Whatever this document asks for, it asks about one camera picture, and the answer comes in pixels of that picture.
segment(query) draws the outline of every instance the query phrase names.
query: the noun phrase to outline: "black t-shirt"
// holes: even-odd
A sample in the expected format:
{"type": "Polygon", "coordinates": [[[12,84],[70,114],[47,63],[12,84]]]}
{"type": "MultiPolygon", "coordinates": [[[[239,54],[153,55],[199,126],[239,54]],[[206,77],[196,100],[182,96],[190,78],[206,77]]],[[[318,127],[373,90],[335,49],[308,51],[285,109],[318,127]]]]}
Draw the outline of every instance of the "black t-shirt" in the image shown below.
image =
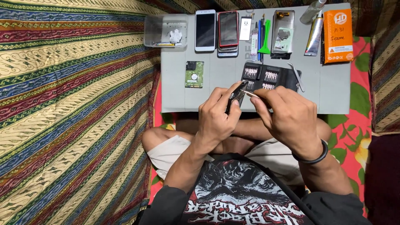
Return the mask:
{"type": "Polygon", "coordinates": [[[370,224],[354,195],[314,192],[301,201],[273,173],[239,154],[204,162],[192,191],[164,186],[141,225],[370,224]]]}

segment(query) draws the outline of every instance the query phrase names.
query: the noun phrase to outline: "knee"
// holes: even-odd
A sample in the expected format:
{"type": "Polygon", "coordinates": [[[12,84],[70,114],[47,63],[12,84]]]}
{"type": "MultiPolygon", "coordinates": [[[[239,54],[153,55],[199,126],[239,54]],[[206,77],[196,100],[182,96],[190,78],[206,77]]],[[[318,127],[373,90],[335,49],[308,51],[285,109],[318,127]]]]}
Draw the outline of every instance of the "knee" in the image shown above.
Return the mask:
{"type": "Polygon", "coordinates": [[[326,122],[317,118],[317,133],[322,140],[329,141],[332,129],[326,122]]]}
{"type": "Polygon", "coordinates": [[[168,130],[162,127],[152,127],[146,130],[142,135],[142,146],[143,149],[148,152],[157,145],[168,140],[168,130]]]}

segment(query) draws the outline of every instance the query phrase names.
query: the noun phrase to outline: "white smartphone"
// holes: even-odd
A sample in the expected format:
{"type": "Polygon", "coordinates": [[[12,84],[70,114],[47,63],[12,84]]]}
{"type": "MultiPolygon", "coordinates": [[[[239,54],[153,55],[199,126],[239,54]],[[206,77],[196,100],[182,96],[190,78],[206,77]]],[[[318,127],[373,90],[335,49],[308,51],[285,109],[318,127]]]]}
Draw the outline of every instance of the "white smartphone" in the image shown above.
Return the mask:
{"type": "Polygon", "coordinates": [[[211,52],[215,50],[215,15],[213,9],[196,11],[195,51],[211,52]]]}

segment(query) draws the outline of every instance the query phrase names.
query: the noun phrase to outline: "orange package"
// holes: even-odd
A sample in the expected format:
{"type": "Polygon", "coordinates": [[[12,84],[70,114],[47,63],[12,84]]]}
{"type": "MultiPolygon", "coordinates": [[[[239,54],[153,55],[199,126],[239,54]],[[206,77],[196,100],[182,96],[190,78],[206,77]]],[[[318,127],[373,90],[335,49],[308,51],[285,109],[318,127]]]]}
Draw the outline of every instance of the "orange package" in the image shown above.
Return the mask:
{"type": "Polygon", "coordinates": [[[325,63],[353,60],[351,10],[324,12],[325,63]]]}

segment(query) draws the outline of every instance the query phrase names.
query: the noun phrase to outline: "beige shorts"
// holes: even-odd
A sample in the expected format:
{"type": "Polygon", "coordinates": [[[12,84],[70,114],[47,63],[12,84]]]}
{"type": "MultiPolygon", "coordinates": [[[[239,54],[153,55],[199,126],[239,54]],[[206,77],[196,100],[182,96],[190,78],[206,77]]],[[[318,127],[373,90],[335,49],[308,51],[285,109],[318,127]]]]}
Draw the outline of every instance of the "beige shorts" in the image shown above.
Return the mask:
{"type": "MultiPolygon", "coordinates": [[[[190,141],[176,135],[147,152],[161,178],[165,179],[172,164],[189,145],[190,141]]],[[[298,162],[293,158],[292,152],[275,138],[255,146],[245,157],[269,168],[286,185],[304,184],[298,162]]],[[[207,155],[206,160],[214,159],[207,155]]]]}

